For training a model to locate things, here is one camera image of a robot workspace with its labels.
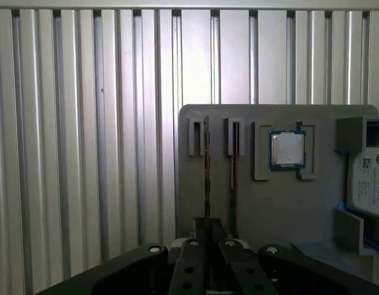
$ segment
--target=metal slat wall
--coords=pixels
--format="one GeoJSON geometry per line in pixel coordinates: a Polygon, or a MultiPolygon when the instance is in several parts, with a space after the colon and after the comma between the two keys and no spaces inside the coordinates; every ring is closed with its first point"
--hole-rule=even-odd
{"type": "Polygon", "coordinates": [[[348,5],[0,8],[0,294],[174,240],[185,104],[379,109],[379,7],[348,5]]]}

